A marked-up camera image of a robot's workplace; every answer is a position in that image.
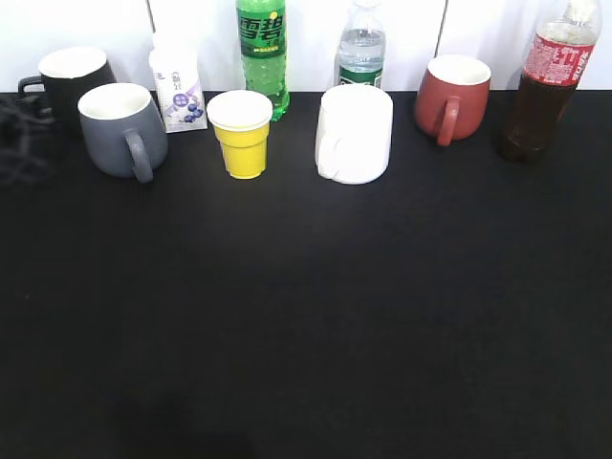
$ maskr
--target paper cup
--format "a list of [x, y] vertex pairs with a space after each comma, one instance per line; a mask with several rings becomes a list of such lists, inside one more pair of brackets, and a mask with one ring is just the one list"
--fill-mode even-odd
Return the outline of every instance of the paper cup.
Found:
[[266, 170], [272, 113], [270, 100], [253, 91], [229, 91], [208, 103], [208, 118], [234, 179], [254, 179]]

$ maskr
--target red bottle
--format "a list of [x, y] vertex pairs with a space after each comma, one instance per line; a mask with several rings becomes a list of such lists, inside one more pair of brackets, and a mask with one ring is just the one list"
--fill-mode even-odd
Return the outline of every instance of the red bottle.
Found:
[[545, 12], [503, 128], [502, 157], [522, 163], [544, 157], [600, 37], [601, 22], [600, 0], [557, 0]]

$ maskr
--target green label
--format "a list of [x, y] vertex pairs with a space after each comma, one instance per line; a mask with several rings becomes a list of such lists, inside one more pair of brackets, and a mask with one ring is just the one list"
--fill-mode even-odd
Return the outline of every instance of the green label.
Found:
[[367, 84], [369, 86], [376, 86], [381, 89], [381, 82], [383, 81], [383, 69], [377, 70], [376, 72], [357, 73], [346, 70], [344, 67], [340, 67], [340, 84]]
[[271, 12], [238, 10], [238, 28], [242, 55], [255, 59], [268, 59], [284, 55], [285, 9]]

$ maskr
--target white mug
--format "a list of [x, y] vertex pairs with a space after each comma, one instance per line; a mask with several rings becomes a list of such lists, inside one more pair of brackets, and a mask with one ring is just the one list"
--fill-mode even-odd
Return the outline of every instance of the white mug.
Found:
[[378, 88], [347, 84], [321, 99], [315, 161], [321, 177], [362, 185], [389, 165], [393, 100]]

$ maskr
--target soda bottle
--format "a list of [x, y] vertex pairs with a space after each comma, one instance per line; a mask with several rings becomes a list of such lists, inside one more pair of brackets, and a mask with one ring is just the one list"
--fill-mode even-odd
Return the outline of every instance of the soda bottle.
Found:
[[289, 107], [285, 0], [237, 0], [236, 8], [247, 89], [267, 96], [280, 120]]
[[536, 163], [551, 147], [558, 122], [601, 33], [600, 0], [557, 0], [540, 21], [499, 153]]
[[338, 84], [381, 88], [386, 36], [377, 18], [381, 0], [354, 0], [339, 46]]

